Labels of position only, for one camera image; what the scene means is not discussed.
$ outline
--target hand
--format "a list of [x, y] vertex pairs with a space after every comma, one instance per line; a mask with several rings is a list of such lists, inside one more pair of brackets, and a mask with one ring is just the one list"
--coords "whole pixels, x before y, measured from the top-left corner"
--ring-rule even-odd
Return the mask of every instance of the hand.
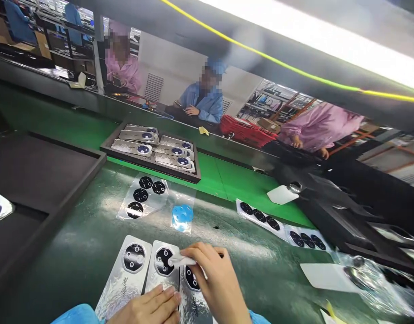
[[298, 137], [298, 135], [292, 136], [291, 140], [292, 140], [292, 143], [291, 143], [292, 147], [295, 147], [296, 149], [303, 148], [303, 142], [300, 141], [300, 138]]
[[326, 148], [322, 148], [322, 149], [318, 150], [318, 151], [317, 151], [317, 153], [318, 153], [319, 155], [321, 155], [321, 157], [322, 157], [324, 160], [327, 160], [327, 159], [330, 157], [330, 153], [327, 151], [327, 149], [326, 149]]
[[186, 115], [188, 115], [188, 116], [198, 116], [199, 115], [199, 109], [193, 107], [192, 105], [190, 105], [189, 108], [186, 108]]
[[196, 243], [180, 252], [191, 257], [198, 264], [190, 268], [198, 280], [214, 318], [218, 323], [251, 324], [237, 275], [232, 267], [231, 258], [226, 249], [212, 247], [210, 244]]
[[160, 284], [150, 292], [131, 299], [126, 306], [112, 316], [107, 324], [178, 324], [177, 310], [180, 294], [174, 287], [163, 291]]

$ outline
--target blue sleeve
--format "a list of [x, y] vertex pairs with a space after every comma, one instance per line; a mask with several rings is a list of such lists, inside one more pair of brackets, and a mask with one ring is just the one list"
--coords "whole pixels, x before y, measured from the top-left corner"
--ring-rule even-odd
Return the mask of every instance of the blue sleeve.
[[251, 310], [249, 310], [249, 314], [250, 314], [250, 318], [252, 319], [252, 323], [253, 324], [270, 324], [270, 322], [268, 322], [265, 317], [255, 314], [254, 312], [252, 312]]
[[199, 113], [199, 119], [213, 122], [215, 124], [220, 123], [220, 119], [223, 115], [223, 96], [217, 99], [217, 101], [213, 104], [210, 111], [201, 110]]
[[105, 324], [100, 321], [90, 305], [80, 304], [66, 311], [51, 324]]
[[189, 88], [190, 88], [190, 86], [188, 86], [186, 88], [186, 90], [184, 90], [183, 94], [180, 96], [180, 99], [178, 100], [183, 109], [186, 109], [187, 106], [188, 106], [188, 104], [187, 104], [187, 94], [189, 93]]

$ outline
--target pink jacket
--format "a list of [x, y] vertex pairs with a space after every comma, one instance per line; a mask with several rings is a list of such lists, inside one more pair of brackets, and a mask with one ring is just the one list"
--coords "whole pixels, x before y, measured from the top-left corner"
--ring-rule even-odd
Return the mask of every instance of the pink jacket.
[[126, 64], [120, 68], [117, 59], [111, 49], [106, 50], [107, 79], [112, 81], [112, 73], [116, 73], [121, 81], [127, 81], [126, 87], [134, 94], [141, 88], [141, 73], [137, 58], [129, 56]]
[[363, 119], [364, 116], [323, 102], [283, 124], [278, 139], [291, 144], [291, 136], [298, 135], [303, 142], [303, 149], [315, 152], [324, 147], [333, 147], [334, 142], [351, 135], [360, 128]]

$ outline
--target green workbench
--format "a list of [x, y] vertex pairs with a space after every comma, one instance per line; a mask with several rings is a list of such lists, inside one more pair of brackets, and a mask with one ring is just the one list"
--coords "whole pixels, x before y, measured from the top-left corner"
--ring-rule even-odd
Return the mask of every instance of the green workbench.
[[[6, 85], [0, 85], [0, 109], [17, 129], [96, 149], [116, 127], [113, 121]], [[198, 190], [191, 236], [172, 229], [170, 215], [163, 211], [138, 220], [117, 219], [138, 171], [158, 174], [107, 161], [39, 256], [20, 270], [0, 297], [0, 323], [49, 323], [77, 304], [94, 308], [126, 235], [181, 248], [197, 241], [226, 247], [248, 307], [272, 323], [321, 324], [319, 309], [327, 299], [348, 324], [386, 319], [375, 315], [356, 294], [318, 290], [309, 284], [299, 264], [332, 262], [329, 254], [292, 247], [237, 215], [235, 198], [240, 198], [288, 223], [311, 227], [294, 204], [267, 206], [265, 192], [277, 186], [273, 179], [205, 154], [199, 154], [199, 161], [202, 181], [197, 185], [161, 175]], [[251, 192], [248, 183], [255, 184]]]

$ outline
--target wall vent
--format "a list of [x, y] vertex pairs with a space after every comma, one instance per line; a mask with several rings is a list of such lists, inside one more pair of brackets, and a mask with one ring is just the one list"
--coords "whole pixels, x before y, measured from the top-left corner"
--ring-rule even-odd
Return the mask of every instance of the wall vent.
[[145, 87], [144, 97], [155, 102], [160, 101], [164, 79], [157, 75], [148, 73], [147, 85]]

